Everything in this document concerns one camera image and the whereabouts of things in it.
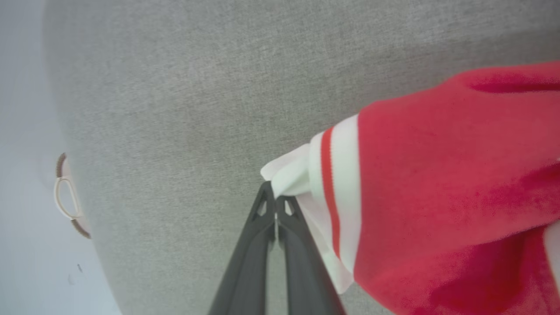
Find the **red sleeve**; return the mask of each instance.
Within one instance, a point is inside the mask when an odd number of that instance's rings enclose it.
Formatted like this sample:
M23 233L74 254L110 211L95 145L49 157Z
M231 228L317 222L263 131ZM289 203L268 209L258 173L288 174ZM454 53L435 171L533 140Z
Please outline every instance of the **red sleeve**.
M397 314L559 314L560 62L488 68L358 116L354 277Z

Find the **gray fabric surface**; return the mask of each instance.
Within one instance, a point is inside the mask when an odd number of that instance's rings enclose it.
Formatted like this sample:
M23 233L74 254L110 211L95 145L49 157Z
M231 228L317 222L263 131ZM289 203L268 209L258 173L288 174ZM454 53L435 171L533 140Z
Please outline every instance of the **gray fabric surface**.
M205 314L259 169L369 103L560 58L556 0L52 0L50 83L124 314ZM282 252L269 314L286 313ZM361 288L348 314L383 314Z

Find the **red stripe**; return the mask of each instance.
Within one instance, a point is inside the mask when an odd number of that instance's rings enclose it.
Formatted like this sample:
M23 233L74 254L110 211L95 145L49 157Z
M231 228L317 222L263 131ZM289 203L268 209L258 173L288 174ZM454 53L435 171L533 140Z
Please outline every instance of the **red stripe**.
M325 191L326 206L329 208L330 222L333 228L334 253L340 258L340 221L338 219L337 203L334 201L333 165L330 157L330 139L333 128L328 129L321 139L321 170L323 172L323 190Z

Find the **red garment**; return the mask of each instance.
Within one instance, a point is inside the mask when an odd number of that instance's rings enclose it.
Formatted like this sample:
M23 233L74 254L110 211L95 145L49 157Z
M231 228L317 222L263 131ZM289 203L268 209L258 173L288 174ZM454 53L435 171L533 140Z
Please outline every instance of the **red garment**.
M560 219L560 62L375 102L358 141L353 271L372 297L396 314L560 314L542 239Z

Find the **white background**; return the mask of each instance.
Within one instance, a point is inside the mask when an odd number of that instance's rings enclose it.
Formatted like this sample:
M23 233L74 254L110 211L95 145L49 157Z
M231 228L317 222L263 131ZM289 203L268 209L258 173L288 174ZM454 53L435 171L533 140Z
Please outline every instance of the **white background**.
M65 147L45 77L43 8L0 0L0 314L120 314L93 243L53 202Z

